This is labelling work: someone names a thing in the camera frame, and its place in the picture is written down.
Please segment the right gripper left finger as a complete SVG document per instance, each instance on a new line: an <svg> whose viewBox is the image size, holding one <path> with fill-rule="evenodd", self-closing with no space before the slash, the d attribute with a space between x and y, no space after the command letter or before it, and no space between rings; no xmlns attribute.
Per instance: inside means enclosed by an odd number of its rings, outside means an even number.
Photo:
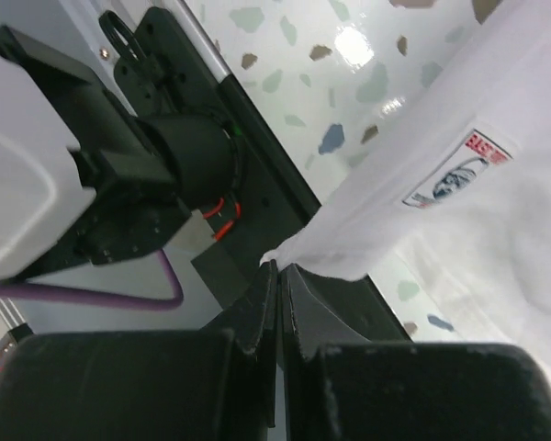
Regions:
<svg viewBox="0 0 551 441"><path fill-rule="evenodd" d="M274 264L197 331L40 334L0 372L0 440L264 440L275 424Z"/></svg>

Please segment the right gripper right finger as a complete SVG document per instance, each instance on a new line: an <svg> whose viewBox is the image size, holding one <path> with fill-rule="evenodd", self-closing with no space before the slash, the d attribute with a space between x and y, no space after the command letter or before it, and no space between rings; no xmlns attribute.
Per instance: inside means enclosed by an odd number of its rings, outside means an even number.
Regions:
<svg viewBox="0 0 551 441"><path fill-rule="evenodd" d="M551 440L551 388L519 347L369 341L295 266L280 313L291 440Z"/></svg>

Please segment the white printed tank top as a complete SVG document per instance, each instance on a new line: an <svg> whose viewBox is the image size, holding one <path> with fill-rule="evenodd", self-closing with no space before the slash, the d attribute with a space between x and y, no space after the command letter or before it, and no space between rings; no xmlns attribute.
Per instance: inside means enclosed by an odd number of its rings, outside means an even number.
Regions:
<svg viewBox="0 0 551 441"><path fill-rule="evenodd" d="M395 251L467 340L551 374L551 1L505 1L300 232L266 254L357 280Z"/></svg>

